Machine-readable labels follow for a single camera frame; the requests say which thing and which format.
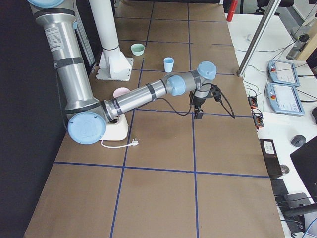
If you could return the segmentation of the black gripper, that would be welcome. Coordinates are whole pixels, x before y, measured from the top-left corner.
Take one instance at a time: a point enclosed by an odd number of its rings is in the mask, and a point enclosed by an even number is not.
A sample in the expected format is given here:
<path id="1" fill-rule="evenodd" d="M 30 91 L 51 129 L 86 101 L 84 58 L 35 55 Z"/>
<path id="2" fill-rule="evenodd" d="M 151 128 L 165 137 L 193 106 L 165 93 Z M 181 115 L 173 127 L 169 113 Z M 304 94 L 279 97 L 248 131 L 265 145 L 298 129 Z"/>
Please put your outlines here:
<path id="1" fill-rule="evenodd" d="M 192 105 L 194 107 L 194 119 L 202 119 L 204 111 L 202 109 L 202 104 L 206 101 L 206 97 L 200 98 L 194 96 L 192 99 Z"/>

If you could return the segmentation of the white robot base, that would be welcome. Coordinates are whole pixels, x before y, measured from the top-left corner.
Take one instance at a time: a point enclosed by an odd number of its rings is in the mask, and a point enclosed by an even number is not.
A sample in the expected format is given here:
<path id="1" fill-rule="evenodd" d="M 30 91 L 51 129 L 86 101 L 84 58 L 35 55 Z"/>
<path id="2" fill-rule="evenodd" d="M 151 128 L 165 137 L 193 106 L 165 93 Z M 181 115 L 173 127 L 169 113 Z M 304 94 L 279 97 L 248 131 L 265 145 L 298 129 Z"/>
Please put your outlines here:
<path id="1" fill-rule="evenodd" d="M 102 47 L 97 79 L 129 81 L 133 58 L 127 58 L 120 50 L 111 1 L 89 1 Z"/>

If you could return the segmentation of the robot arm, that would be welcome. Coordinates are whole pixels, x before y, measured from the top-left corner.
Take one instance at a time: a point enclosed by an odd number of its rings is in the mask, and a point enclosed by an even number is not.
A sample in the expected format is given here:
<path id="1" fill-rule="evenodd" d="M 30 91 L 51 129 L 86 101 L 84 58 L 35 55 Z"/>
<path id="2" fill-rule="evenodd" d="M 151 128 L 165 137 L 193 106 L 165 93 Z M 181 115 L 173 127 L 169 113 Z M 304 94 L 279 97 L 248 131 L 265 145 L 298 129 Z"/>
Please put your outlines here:
<path id="1" fill-rule="evenodd" d="M 92 0 L 90 8 L 103 48 L 96 81 L 88 78 L 75 34 L 77 7 L 74 0 L 32 0 L 30 7 L 36 22 L 47 37 L 67 99 L 69 136 L 80 144 L 126 138 L 128 124 L 125 113 L 162 99 L 164 95 L 190 94 L 190 108 L 200 110 L 208 97 L 219 95 L 212 81 L 216 66 L 201 62 L 196 70 L 166 76 L 129 92 L 111 96 L 116 82 L 128 81 L 133 59 L 127 58 L 119 47 L 112 6 L 108 0 Z"/>

